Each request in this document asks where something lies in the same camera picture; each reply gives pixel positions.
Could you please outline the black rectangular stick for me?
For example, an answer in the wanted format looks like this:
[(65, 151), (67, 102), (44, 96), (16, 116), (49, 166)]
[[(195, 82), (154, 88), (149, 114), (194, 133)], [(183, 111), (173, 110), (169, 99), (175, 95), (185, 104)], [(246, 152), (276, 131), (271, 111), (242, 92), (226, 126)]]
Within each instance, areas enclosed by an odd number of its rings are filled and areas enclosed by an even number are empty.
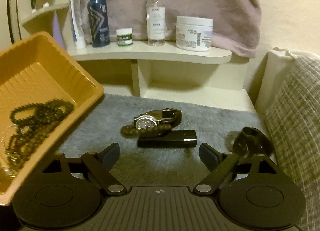
[(195, 130), (174, 130), (157, 137), (139, 137), (140, 148), (194, 148), (197, 145)]

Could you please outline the orange plastic tray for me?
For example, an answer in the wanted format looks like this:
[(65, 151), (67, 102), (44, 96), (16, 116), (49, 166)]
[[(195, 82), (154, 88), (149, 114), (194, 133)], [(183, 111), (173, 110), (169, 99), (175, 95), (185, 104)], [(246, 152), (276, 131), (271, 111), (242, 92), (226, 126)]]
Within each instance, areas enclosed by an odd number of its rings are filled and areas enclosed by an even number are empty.
[[(47, 32), (35, 33), (1, 52), (1, 206), (10, 204), (35, 165), (103, 93), (103, 87)], [(5, 149), (15, 133), (11, 111), (52, 99), (72, 102), (74, 111), (45, 139), (16, 177), (10, 178)]]

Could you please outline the cream wooden shelf unit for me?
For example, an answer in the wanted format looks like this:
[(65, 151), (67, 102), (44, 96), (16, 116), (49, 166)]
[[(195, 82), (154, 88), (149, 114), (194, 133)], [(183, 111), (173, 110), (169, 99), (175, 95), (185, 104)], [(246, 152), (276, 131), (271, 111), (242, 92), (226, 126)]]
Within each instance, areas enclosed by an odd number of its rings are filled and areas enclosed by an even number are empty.
[[(42, 7), (45, 2), (49, 7)], [(31, 12), (30, 0), (16, 0), (16, 5), (20, 39), (39, 31), (51, 32), (56, 11), (68, 53), (99, 81), (106, 93), (254, 111), (243, 89), (247, 58), (215, 47), (207, 52), (185, 51), (173, 42), (151, 47), (135, 41), (128, 47), (111, 43), (77, 50), (69, 0), (37, 0), (35, 13)]]

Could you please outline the grey checked cushion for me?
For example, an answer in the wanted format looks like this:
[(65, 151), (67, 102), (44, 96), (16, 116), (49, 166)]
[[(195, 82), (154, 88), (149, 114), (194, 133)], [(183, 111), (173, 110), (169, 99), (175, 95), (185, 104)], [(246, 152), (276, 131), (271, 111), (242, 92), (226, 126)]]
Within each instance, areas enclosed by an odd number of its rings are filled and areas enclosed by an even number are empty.
[(297, 58), (266, 110), (280, 168), (303, 191), (299, 226), (319, 230), (319, 59)]

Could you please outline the small green white jar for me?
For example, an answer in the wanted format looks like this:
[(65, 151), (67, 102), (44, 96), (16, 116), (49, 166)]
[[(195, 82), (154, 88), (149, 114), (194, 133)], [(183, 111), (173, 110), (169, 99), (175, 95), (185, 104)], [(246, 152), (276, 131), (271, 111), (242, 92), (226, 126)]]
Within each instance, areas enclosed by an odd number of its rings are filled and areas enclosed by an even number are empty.
[(120, 28), (116, 30), (117, 45), (120, 47), (130, 46), (132, 41), (132, 28)]

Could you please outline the large white cream jar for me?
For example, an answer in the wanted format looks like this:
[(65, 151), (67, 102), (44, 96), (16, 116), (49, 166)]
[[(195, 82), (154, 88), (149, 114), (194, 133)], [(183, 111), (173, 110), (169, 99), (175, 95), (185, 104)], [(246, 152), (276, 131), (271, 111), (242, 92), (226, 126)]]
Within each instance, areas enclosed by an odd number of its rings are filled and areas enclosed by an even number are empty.
[(187, 51), (209, 51), (212, 44), (213, 24), (213, 19), (177, 16), (176, 46)]

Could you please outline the lilac tube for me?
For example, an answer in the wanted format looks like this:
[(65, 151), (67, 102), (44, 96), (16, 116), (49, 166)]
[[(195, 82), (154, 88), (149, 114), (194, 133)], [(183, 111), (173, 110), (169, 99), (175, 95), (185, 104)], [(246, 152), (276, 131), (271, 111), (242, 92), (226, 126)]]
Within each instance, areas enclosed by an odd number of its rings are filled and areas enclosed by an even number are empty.
[(53, 31), (53, 38), (57, 42), (57, 44), (62, 47), (64, 50), (66, 50), (65, 41), (63, 39), (63, 35), (61, 32), (59, 20), (57, 17), (56, 11), (53, 14), (53, 21), (52, 21), (52, 31)]

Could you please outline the dark blue spray bottle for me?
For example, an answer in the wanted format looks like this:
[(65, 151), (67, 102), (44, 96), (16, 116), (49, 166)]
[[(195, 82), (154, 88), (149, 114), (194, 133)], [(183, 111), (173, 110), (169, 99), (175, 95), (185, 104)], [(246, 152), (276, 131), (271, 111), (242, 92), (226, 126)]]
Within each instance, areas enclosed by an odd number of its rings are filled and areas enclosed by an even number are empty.
[(106, 0), (90, 0), (87, 4), (92, 47), (104, 47), (110, 44)]

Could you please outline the mauve hanging towel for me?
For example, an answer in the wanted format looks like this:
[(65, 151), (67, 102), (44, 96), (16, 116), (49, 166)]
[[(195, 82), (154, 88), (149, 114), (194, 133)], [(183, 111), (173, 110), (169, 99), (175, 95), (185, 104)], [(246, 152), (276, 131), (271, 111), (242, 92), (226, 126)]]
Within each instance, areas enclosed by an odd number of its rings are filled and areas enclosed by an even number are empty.
[[(106, 0), (110, 38), (116, 30), (130, 27), (133, 38), (147, 38), (147, 0)], [(176, 39), (176, 18), (193, 16), (213, 20), (212, 46), (254, 58), (260, 40), (261, 7), (259, 0), (162, 0), (165, 7), (165, 38)], [(91, 42), (87, 5), (81, 0), (82, 27)]]

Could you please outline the clear spray bottle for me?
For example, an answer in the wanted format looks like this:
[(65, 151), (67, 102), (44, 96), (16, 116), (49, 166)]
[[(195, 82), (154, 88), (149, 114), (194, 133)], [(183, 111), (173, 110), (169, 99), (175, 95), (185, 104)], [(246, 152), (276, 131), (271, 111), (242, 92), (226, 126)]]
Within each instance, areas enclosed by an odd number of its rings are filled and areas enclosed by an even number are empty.
[(147, 0), (146, 22), (148, 45), (163, 46), (165, 43), (165, 7), (162, 0)]

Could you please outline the blue white tube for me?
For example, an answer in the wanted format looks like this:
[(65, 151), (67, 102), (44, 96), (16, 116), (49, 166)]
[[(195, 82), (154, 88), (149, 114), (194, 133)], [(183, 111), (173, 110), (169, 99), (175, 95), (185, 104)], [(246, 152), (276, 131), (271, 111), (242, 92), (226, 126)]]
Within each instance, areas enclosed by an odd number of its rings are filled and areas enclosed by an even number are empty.
[(82, 29), (81, 20), (81, 0), (69, 0), (71, 11), (71, 27), (73, 34), (73, 41), (77, 50), (86, 47), (85, 35)]

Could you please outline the lying black white stick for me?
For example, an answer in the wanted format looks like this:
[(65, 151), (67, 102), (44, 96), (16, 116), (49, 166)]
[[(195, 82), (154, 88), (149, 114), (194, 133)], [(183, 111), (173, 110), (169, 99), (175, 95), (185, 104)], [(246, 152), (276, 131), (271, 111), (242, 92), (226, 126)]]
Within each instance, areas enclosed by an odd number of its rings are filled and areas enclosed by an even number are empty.
[(45, 2), (42, 7), (43, 7), (43, 8), (49, 7), (49, 3), (48, 3), (48, 2)]

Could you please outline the standing black white stick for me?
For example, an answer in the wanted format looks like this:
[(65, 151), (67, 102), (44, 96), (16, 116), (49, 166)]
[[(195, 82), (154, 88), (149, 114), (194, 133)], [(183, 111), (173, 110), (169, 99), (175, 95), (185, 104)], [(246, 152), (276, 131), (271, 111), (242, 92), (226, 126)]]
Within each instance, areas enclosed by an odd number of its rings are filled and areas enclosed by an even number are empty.
[(30, 0), (31, 1), (31, 12), (35, 13), (37, 11), (37, 0)]

